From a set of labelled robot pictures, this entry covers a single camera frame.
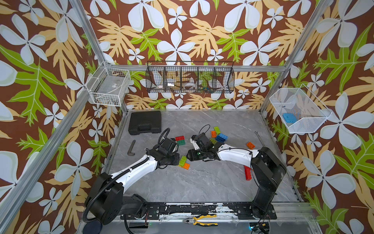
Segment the light blue lego brick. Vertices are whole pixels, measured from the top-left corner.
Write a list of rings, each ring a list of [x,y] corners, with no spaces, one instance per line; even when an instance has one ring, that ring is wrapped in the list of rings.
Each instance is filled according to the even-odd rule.
[[[226,141],[228,139],[228,136],[226,136],[226,135],[224,135],[222,133],[220,133],[217,137],[220,138],[223,141]]]

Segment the dark blue upturned lego brick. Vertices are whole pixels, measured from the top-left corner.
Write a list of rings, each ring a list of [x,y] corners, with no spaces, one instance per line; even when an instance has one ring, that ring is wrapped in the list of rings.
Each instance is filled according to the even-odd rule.
[[[217,141],[217,142],[225,142],[226,141],[226,139],[224,138],[224,137],[221,137],[221,136],[217,136],[216,138],[215,138],[215,140]]]

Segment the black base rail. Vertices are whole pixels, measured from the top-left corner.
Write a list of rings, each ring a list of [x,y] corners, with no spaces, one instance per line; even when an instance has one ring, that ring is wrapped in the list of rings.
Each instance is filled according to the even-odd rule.
[[[145,207],[145,213],[134,216],[132,214],[120,216],[121,219],[128,220],[160,220],[163,215],[233,215],[239,220],[264,218],[275,220],[277,215],[273,205],[269,205],[265,211],[254,207],[251,202],[191,202],[191,203],[166,203],[166,202],[149,202]]]

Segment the silver combination wrench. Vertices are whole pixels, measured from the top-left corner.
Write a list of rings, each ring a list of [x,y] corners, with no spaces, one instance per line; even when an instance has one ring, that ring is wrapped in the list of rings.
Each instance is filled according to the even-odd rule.
[[[258,131],[255,131],[255,135],[256,135],[256,136],[257,136],[257,138],[259,139],[259,141],[260,141],[261,145],[262,145],[262,146],[264,146],[264,145],[265,145],[265,143],[264,143],[264,141],[262,140],[262,138],[261,138],[261,136],[260,136],[260,134],[259,134],[259,132],[258,132]]]

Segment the small orange upturned lego brick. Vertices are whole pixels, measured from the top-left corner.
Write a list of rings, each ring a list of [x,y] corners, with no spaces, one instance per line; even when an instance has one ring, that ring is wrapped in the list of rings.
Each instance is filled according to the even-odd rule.
[[[249,149],[251,149],[251,150],[253,150],[253,149],[255,148],[255,145],[254,145],[253,143],[251,143],[251,142],[248,142],[248,143],[246,144],[246,146],[247,146]]]

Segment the aluminium frame post left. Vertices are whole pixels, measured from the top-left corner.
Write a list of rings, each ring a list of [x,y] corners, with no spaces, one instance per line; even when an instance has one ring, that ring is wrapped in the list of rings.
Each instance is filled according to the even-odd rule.
[[[117,65],[110,64],[104,58],[104,53],[103,53],[102,49],[100,48],[98,39],[97,39],[97,37],[96,37],[96,35],[94,33],[94,29],[93,29],[90,21],[87,19],[87,14],[85,13],[85,10],[84,10],[82,2],[81,1],[69,1],[69,3],[72,5],[73,10],[75,10],[76,13],[77,13],[78,19],[79,19],[79,21],[80,21],[80,23],[82,25],[84,34],[86,36],[86,40],[89,43],[89,45],[91,46],[92,55],[95,56],[96,59],[97,59],[97,61],[98,61],[97,68],[103,62],[105,62],[105,63],[107,63],[107,64],[109,64],[111,66],[118,67]],[[128,108],[127,108],[127,106],[125,104],[125,101],[122,103],[122,105],[119,108],[121,108],[122,112],[125,115],[128,114]]]

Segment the black plastic tool case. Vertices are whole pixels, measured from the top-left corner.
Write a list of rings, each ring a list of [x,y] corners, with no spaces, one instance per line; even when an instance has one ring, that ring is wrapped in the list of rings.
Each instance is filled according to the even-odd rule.
[[[133,112],[130,115],[128,132],[135,136],[143,133],[160,133],[162,114],[160,111]]]

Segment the aluminium frame post right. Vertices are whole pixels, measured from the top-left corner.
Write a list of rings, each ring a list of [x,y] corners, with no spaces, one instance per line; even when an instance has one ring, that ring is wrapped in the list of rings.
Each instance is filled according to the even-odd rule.
[[[279,89],[281,86],[282,81],[287,78],[288,72],[291,70],[291,66],[295,63],[295,60],[297,58],[297,55],[299,52],[303,49],[306,42],[308,41],[309,36],[312,34],[312,31],[316,28],[316,25],[319,23],[320,18],[323,16],[326,9],[331,5],[331,1],[328,0],[321,0],[319,1],[318,5],[313,11],[313,14],[311,15],[310,19],[308,20],[306,26],[304,27],[301,36],[297,40],[288,60],[285,62],[283,66],[283,70],[280,71],[280,74],[275,79],[274,84],[272,85],[268,95],[266,96],[261,108],[260,113],[262,114],[264,111],[266,111],[269,103],[270,103],[270,97],[275,94],[275,92]]]

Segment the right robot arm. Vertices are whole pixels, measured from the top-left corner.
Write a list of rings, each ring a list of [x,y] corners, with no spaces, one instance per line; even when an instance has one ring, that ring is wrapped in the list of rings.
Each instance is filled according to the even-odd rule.
[[[204,133],[193,135],[193,149],[187,153],[189,161],[222,160],[249,167],[257,179],[258,191],[251,202],[252,214],[263,217],[272,210],[271,202],[286,175],[284,163],[267,147],[259,150],[233,147],[223,142],[213,143]]]

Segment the grey allen key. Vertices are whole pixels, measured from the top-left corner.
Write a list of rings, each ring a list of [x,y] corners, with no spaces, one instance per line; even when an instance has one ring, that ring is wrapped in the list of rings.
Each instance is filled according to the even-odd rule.
[[[129,147],[128,151],[127,151],[127,155],[128,156],[134,156],[135,155],[135,153],[132,151],[135,143],[136,143],[136,140],[133,140],[131,142],[130,147]]]

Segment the long red lego brick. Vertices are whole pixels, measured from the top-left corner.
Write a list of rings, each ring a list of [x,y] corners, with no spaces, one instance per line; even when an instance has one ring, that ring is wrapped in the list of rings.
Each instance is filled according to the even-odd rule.
[[[252,180],[251,168],[244,166],[244,173],[245,173],[245,179],[247,181],[251,181]]]

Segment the aluminium frame post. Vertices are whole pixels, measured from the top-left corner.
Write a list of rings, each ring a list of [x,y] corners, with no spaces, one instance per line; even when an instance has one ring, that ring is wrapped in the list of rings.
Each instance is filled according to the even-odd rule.
[[[308,20],[306,26],[304,27],[301,36],[297,40],[288,60],[285,62],[283,66],[283,70],[280,71],[280,74],[275,79],[274,84],[272,85],[268,95],[266,96],[261,108],[260,113],[262,114],[264,111],[266,111],[269,103],[270,103],[270,97],[275,94],[275,92],[279,89],[281,86],[282,81],[287,78],[288,72],[291,70],[291,66],[295,63],[295,60],[297,58],[297,55],[299,52],[303,49],[306,42],[308,41],[309,36],[312,34],[312,31],[316,28],[316,25],[319,23],[320,18],[323,16],[326,9],[331,5],[331,1],[328,0],[321,0],[319,1],[318,5],[313,11],[313,14],[311,15],[310,19]]]
[[[98,61],[97,68],[103,62],[105,62],[105,63],[107,63],[107,64],[109,64],[111,66],[118,67],[117,65],[110,64],[104,58],[104,53],[103,53],[102,49],[100,48],[98,39],[97,39],[97,37],[96,37],[96,35],[94,33],[94,29],[93,29],[90,21],[87,19],[87,14],[85,13],[85,10],[84,10],[82,2],[81,1],[69,1],[69,3],[72,5],[73,10],[75,10],[76,13],[77,13],[78,19],[79,19],[79,21],[80,21],[80,23],[82,25],[84,34],[86,36],[86,40],[89,43],[89,45],[91,46],[92,55],[95,56],[96,59],[97,59],[97,61]],[[121,108],[122,112],[125,115],[128,114],[128,108],[127,108],[127,106],[125,104],[125,101],[122,103],[122,105],[119,108]]]

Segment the dark green lego brick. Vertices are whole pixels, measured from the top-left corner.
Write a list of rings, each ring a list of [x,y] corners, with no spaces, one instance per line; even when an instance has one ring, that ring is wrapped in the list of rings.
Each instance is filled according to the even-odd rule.
[[[179,141],[177,141],[177,143],[178,143],[178,145],[180,145],[180,146],[186,144],[185,140],[179,140]]]

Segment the lime green long lego brick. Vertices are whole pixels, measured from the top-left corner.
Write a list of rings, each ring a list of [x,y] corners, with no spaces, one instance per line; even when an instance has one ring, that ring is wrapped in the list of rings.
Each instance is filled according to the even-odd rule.
[[[180,161],[179,161],[178,166],[184,167],[186,161],[187,161],[187,157],[186,156],[182,156],[181,159],[180,159]]]

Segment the blue sponge in basket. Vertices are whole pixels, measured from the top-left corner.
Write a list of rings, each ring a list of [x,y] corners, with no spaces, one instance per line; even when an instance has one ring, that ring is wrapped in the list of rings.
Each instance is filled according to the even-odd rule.
[[[284,113],[282,116],[285,122],[289,124],[294,124],[298,121],[297,117],[292,113]]]

